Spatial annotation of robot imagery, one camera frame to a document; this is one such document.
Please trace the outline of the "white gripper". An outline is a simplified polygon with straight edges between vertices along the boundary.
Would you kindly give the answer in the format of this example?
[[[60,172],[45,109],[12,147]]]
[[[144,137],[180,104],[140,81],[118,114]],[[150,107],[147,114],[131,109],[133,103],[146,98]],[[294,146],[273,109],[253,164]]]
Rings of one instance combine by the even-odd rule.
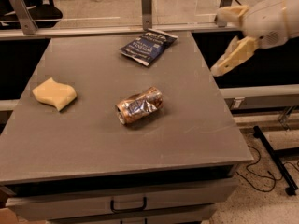
[[[299,36],[299,0],[264,0],[251,8],[247,5],[220,7],[217,18],[237,27],[242,25],[246,37],[235,36],[231,40],[210,68],[214,77],[223,76],[247,61],[258,47],[282,46]]]

